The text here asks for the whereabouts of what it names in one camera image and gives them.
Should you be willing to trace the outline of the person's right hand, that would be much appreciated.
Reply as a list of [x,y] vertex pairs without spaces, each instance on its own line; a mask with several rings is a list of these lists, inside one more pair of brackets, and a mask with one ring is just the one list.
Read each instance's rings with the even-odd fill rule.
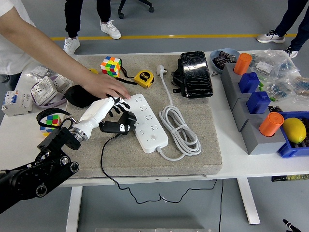
[[90,94],[103,99],[107,95],[130,99],[129,91],[123,84],[107,74],[90,73],[80,85]]

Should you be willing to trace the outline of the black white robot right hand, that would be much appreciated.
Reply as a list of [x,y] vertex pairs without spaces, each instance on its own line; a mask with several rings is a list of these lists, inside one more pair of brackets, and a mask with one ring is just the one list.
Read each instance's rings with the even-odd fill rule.
[[290,223],[286,219],[283,219],[282,221],[289,228],[288,232],[300,232],[300,229],[295,227],[292,223]]

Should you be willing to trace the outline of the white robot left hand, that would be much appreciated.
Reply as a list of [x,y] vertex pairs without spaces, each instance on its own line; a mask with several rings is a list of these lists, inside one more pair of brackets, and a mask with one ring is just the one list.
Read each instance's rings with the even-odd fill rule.
[[[123,111],[120,122],[103,121],[107,114],[112,114],[111,109],[115,109],[117,113]],[[129,131],[134,130],[136,117],[132,112],[128,112],[128,103],[121,98],[108,97],[93,102],[86,112],[79,119],[79,123],[75,124],[71,129],[81,135],[83,140],[88,140],[94,128],[99,127],[102,132],[117,133],[126,135]]]

